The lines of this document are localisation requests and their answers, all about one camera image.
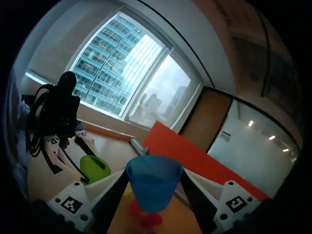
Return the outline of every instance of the blue plastic cup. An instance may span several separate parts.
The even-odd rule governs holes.
[[[182,170],[178,161],[165,156],[144,155],[131,159],[126,171],[139,207],[146,212],[165,209],[174,194]]]

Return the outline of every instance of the glass skyscraper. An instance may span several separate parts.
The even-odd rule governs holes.
[[[72,69],[77,77],[73,94],[121,116],[133,89],[160,50],[120,13],[95,35],[77,60]]]

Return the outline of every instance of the window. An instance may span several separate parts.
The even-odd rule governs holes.
[[[124,13],[92,37],[71,70],[81,100],[146,128],[156,120],[171,127],[199,81],[187,75],[172,46]]]

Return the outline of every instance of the glass wall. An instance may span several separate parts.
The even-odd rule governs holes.
[[[278,125],[234,100],[208,154],[273,197],[299,152]]]

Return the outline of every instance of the wooden table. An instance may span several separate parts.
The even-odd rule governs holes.
[[[98,157],[108,163],[111,173],[124,168],[130,159],[137,157],[129,144],[129,139],[132,136],[87,122],[83,122],[83,126],[94,139]],[[80,167],[80,159],[86,153],[74,143],[74,138],[70,138],[69,142],[70,145],[67,147],[66,152],[74,163]],[[74,181],[77,181],[77,179],[65,171],[53,174],[42,153],[36,158],[31,157],[27,174],[30,201],[43,199],[48,202]]]
[[[146,227],[142,225],[147,212],[132,212],[130,208],[134,201],[131,187],[127,186],[109,227],[108,234],[200,234],[201,230],[194,213],[175,196],[172,197],[168,207],[158,212],[162,218],[160,225]]]

